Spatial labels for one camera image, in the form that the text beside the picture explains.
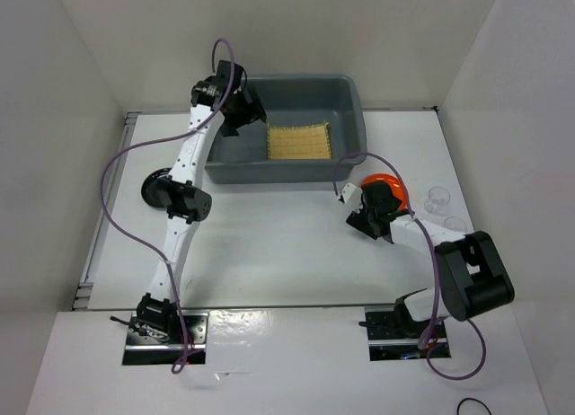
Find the orange round plate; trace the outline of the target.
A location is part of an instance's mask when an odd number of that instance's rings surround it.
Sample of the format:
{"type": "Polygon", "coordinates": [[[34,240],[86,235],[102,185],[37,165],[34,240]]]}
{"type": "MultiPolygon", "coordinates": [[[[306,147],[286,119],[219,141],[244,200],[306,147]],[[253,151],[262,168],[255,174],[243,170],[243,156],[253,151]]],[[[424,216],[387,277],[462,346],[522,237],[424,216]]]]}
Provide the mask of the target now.
{"type": "Polygon", "coordinates": [[[400,181],[393,175],[388,173],[374,173],[368,175],[360,184],[360,187],[364,189],[366,186],[370,184],[374,184],[376,182],[384,182],[386,183],[393,193],[393,195],[401,201],[401,205],[399,206],[400,210],[404,210],[407,208],[407,201],[406,201],[406,193],[405,190],[400,183],[400,181]]]}

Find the clear glass cup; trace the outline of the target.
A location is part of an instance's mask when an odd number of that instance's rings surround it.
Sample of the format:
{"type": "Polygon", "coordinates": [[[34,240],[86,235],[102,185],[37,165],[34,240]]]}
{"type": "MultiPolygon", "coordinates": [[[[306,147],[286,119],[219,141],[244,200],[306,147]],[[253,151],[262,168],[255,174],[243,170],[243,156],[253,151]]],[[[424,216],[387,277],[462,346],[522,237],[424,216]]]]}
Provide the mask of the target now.
{"type": "Polygon", "coordinates": [[[429,213],[439,214],[449,205],[450,200],[451,195],[447,189],[434,186],[428,191],[424,206],[429,213]]]}
{"type": "Polygon", "coordinates": [[[446,229],[465,233],[467,231],[466,222],[458,216],[448,216],[444,220],[444,227],[446,229]]]}

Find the woven bamboo placemat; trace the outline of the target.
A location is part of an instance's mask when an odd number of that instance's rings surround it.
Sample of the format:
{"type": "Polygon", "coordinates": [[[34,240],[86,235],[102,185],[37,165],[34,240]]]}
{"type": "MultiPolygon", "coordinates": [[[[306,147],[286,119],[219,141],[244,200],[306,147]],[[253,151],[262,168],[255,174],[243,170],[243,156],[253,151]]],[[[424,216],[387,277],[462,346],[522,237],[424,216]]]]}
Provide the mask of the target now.
{"type": "Polygon", "coordinates": [[[305,126],[266,126],[269,160],[332,159],[329,122],[305,126]]]}

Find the black round plate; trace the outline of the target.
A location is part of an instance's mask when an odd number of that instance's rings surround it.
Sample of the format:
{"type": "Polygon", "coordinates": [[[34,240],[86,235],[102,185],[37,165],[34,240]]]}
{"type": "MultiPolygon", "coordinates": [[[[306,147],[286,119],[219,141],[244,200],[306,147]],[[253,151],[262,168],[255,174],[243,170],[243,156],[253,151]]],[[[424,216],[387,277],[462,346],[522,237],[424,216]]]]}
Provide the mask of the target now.
{"type": "Polygon", "coordinates": [[[171,168],[161,168],[150,173],[143,181],[140,194],[142,200],[151,208],[156,210],[165,210],[159,194],[158,194],[158,181],[167,176],[171,168]]]}

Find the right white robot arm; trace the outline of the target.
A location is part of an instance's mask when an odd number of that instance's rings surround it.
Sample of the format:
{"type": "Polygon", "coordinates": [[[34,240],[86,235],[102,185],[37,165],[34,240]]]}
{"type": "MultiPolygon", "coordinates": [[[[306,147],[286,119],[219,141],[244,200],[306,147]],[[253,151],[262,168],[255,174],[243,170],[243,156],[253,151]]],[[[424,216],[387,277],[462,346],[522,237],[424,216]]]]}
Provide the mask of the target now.
{"type": "Polygon", "coordinates": [[[384,181],[346,184],[339,201],[352,207],[346,223],[362,234],[431,259],[433,286],[396,299],[394,327],[404,337],[439,320],[470,320],[508,305],[515,288],[491,236],[463,233],[418,218],[384,181]]]}

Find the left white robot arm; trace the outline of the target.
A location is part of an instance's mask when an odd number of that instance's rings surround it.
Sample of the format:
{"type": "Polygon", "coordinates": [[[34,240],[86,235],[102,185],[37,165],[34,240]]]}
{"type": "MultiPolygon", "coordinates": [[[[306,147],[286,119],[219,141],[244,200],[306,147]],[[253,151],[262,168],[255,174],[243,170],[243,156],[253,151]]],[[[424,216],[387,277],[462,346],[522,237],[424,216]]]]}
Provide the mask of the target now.
{"type": "Polygon", "coordinates": [[[202,181],[216,136],[235,136],[238,128],[266,119],[255,88],[236,63],[219,61],[216,72],[191,90],[189,135],[170,171],[152,182],[155,201],[167,214],[166,234],[152,283],[137,306],[137,322],[158,342],[188,334],[177,311],[178,292],[192,238],[212,207],[202,181]]]}

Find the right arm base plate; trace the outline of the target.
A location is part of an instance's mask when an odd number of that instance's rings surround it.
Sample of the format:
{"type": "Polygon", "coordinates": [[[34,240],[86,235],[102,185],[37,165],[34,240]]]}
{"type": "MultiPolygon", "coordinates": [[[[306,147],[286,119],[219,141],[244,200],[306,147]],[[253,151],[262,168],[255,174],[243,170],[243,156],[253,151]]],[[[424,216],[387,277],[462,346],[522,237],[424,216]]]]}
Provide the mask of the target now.
{"type": "Polygon", "coordinates": [[[443,324],[435,326],[426,348],[419,348],[419,337],[428,325],[428,321],[413,321],[405,309],[393,305],[366,306],[365,318],[358,322],[366,332],[372,362],[424,359],[431,349],[431,358],[450,358],[443,324]]]}

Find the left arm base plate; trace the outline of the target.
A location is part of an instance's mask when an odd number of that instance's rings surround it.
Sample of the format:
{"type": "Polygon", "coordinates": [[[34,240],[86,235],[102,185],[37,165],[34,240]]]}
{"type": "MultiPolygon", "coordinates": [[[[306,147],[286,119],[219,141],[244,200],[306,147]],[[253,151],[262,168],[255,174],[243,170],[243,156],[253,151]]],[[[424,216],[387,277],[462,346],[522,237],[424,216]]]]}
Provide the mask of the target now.
{"type": "MultiPolygon", "coordinates": [[[[185,311],[190,347],[187,365],[203,365],[206,362],[206,343],[208,337],[208,312],[185,311]]],[[[123,366],[160,366],[172,365],[182,354],[183,335],[178,329],[173,336],[153,331],[147,325],[137,324],[136,314],[130,321],[120,320],[128,327],[125,340],[123,366]]]]}

